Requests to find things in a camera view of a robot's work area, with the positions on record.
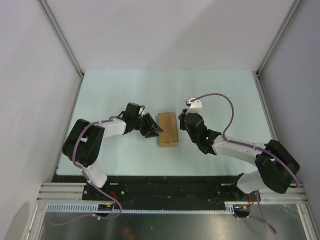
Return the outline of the brown cardboard express box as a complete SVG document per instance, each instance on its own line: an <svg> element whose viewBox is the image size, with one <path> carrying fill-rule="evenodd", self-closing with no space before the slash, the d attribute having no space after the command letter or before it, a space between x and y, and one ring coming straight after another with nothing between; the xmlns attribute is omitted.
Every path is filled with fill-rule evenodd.
<svg viewBox="0 0 320 240"><path fill-rule="evenodd" d="M160 148L177 147L179 143L178 125L175 112L158 113L158 125L163 132L159 133L158 145Z"/></svg>

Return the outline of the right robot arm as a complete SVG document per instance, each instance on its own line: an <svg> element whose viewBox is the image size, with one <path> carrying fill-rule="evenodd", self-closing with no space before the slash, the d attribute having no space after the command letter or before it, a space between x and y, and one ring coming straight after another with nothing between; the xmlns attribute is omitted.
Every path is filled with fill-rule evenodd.
<svg viewBox="0 0 320 240"><path fill-rule="evenodd" d="M242 201L249 193L266 188L284 194L297 180L300 165L279 141L271 139L268 143L254 144L227 138L207 128L200 114L188 113L186 109L178 119L180 129L188 133L203 154L232 157L256 166L256 171L237 176L230 188L235 200Z"/></svg>

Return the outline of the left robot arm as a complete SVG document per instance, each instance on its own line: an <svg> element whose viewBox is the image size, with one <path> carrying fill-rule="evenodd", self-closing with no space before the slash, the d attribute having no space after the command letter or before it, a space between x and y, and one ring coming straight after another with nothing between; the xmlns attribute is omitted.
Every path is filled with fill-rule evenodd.
<svg viewBox="0 0 320 240"><path fill-rule="evenodd" d="M155 122L145 107L129 102L124 111L107 120L89 122L78 119L68 134L63 146L65 155L82 172L93 194L100 200L110 196L111 188L105 184L107 174L98 165L103 139L139 131L145 138L158 137L164 130Z"/></svg>

